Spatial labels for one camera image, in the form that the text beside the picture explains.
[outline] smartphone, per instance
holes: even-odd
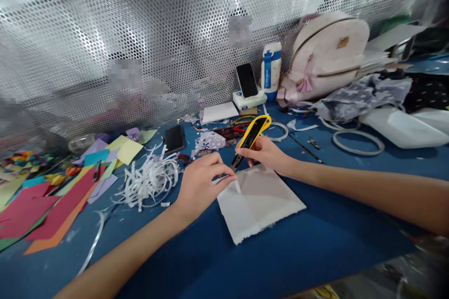
[[[184,135],[180,125],[165,130],[165,154],[170,154],[184,148]]]
[[[249,63],[237,67],[237,78],[243,97],[248,98],[257,95],[256,79],[254,78],[253,68]]]

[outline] metal sheet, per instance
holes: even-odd
[[[263,45],[288,43],[300,16],[342,10],[375,27],[422,15],[427,1],[0,0],[0,148],[30,138],[65,148],[88,132],[157,125],[230,101],[235,66],[251,62],[259,77]],[[230,48],[229,16],[244,14],[251,46]],[[141,88],[110,85],[109,59],[141,60]],[[283,70],[289,61],[287,50]]]

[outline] hand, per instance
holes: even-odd
[[[220,178],[223,173],[229,176],[216,185],[212,184],[212,179],[215,176]],[[203,156],[185,169],[178,199],[172,207],[190,224],[235,180],[235,173],[223,163],[218,152]]]
[[[237,148],[236,153],[248,160],[248,165],[254,167],[254,160],[275,170],[278,174],[289,176],[291,158],[282,152],[268,137],[259,136],[251,149]]]

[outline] blue desk surface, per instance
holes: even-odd
[[[268,106],[274,121],[286,124],[294,116],[281,114],[278,106]],[[335,147],[333,131],[315,117],[299,119],[299,125],[319,124],[319,128],[295,132],[293,137],[328,165],[348,168],[413,173],[449,180],[444,167],[448,147],[423,150],[401,150],[383,139],[386,150],[377,157],[362,157]],[[186,148],[190,155],[198,137],[191,124],[182,123]],[[159,134],[146,145],[161,141]],[[267,131],[267,135],[278,136]],[[321,150],[307,139],[315,138]],[[344,139],[351,145],[369,148],[364,139]],[[316,160],[292,138],[279,147],[288,155],[303,161]],[[234,148],[221,149],[223,161],[230,164]],[[147,152],[142,150],[136,158]],[[247,167],[244,162],[239,169]],[[115,174],[121,175],[123,166]],[[0,253],[0,288],[3,298],[49,298],[78,273],[90,250],[99,225],[98,214],[111,205],[110,197],[122,183],[120,178],[94,204],[87,205],[55,248],[29,256],[23,252],[29,245],[24,240]],[[307,209],[276,223],[256,236],[235,246],[215,201],[200,218],[159,249],[119,293],[119,298],[132,295],[149,298],[280,298],[357,273],[390,258],[411,253],[413,244],[377,210],[318,188],[291,180],[285,182],[307,205]],[[166,200],[174,202],[180,183]],[[111,251],[164,209],[144,209],[119,205],[108,218],[91,263]]]

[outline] pink backpack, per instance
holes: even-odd
[[[293,44],[290,69],[281,75],[277,101],[294,107],[351,83],[360,69],[368,24],[346,13],[303,17]]]

